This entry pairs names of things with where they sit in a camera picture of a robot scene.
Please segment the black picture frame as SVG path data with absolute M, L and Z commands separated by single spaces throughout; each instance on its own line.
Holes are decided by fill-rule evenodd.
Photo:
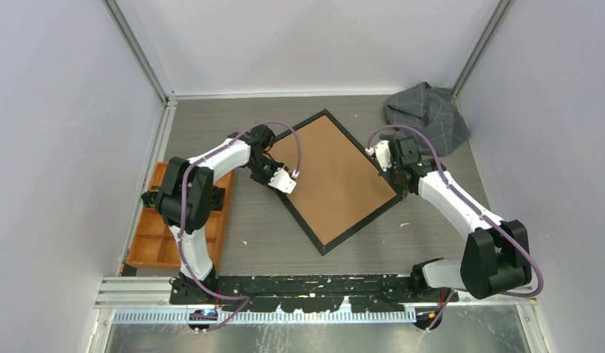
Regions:
M 399 204 L 403 197 L 359 141 L 328 110 L 282 132 L 269 154 L 301 165 L 297 185 L 280 200 L 321 255 Z

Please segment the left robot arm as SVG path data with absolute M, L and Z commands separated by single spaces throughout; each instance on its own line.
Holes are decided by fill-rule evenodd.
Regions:
M 205 238 L 214 208 L 215 181 L 236 168 L 248 168 L 252 180 L 269 189 L 290 194 L 296 187 L 302 156 L 298 154 L 295 168 L 289 169 L 269 155 L 274 141 L 268 123 L 233 132 L 199 156 L 171 158 L 160 186 L 141 196 L 143 205 L 154 209 L 174 233 L 180 271 L 192 279 L 188 295 L 198 304 L 208 304 L 216 295 L 216 285 L 210 280 L 215 268 Z

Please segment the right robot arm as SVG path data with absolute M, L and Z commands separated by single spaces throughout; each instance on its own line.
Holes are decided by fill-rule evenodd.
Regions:
M 532 281 L 528 232 L 517 221 L 505 221 L 479 204 L 438 160 L 423 159 L 413 140 L 381 140 L 367 148 L 392 185 L 426 200 L 462 236 L 461 259 L 438 258 L 413 266 L 409 279 L 413 297 L 429 302 L 440 288 L 467 291 L 477 299 Z

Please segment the grey checked cloth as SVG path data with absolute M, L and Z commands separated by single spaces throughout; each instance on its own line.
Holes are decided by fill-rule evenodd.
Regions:
M 400 130 L 388 135 L 390 140 L 415 138 L 424 155 L 432 152 L 428 139 L 440 157 L 454 153 L 470 137 L 470 131 L 461 113 L 452 105 L 452 90 L 437 88 L 421 82 L 391 95 L 383 103 L 383 117 L 388 124 L 404 124 L 418 130 Z

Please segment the orange wooden divided tray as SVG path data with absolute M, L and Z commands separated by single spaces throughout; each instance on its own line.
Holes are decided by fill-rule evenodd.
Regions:
M 227 234 L 234 182 L 233 171 L 214 182 L 210 217 L 205 225 L 208 254 L 217 270 L 220 269 L 222 249 Z M 178 269 L 180 267 L 174 235 L 155 209 L 145 207 L 142 210 L 125 263 L 134 268 Z

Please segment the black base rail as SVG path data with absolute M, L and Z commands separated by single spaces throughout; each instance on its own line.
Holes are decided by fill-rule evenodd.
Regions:
M 430 303 L 439 307 L 448 288 L 415 288 L 401 274 L 220 276 L 204 292 L 191 278 L 169 279 L 171 304 L 208 304 L 226 312 L 336 312 L 349 303 L 355 313 L 397 312 L 400 304 Z

